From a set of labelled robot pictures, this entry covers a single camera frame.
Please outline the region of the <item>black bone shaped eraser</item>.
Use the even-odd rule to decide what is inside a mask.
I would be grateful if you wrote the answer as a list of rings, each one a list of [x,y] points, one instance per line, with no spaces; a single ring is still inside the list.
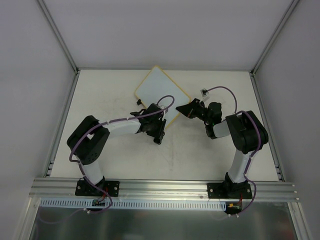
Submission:
[[[154,142],[155,144],[160,145],[160,144],[162,143],[162,138],[160,138],[160,137],[154,138],[154,139],[153,139],[153,142]]]

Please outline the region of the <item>yellow framed whiteboard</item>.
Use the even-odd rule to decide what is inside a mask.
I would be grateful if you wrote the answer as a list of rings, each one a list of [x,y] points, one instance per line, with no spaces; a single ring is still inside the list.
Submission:
[[[159,104],[161,107],[168,106],[172,99],[162,98],[167,95],[174,97],[173,105],[165,114],[166,127],[170,126],[180,114],[176,107],[190,103],[191,97],[174,82],[167,73],[159,66],[154,66],[142,82],[136,88],[134,95],[145,107],[150,104]]]

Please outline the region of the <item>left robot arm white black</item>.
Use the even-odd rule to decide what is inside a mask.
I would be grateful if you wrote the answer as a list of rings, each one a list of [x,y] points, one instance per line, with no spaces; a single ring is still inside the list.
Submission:
[[[92,115],[86,116],[67,139],[69,161],[77,163],[83,175],[78,180],[75,195],[81,197],[117,197],[120,182],[107,180],[98,163],[107,140],[127,135],[145,133],[153,142],[161,144],[165,135],[166,111],[153,103],[141,111],[132,112],[129,118],[101,123]]]

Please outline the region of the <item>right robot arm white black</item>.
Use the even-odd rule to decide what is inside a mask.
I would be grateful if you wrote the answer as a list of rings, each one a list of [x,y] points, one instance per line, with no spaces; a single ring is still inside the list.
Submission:
[[[209,199],[252,199],[247,173],[253,156],[269,141],[268,133],[251,111],[240,111],[222,119],[222,105],[211,102],[205,106],[199,99],[177,106],[176,110],[189,119],[198,118],[205,125],[210,139],[231,136],[236,148],[232,165],[221,183],[208,183]]]

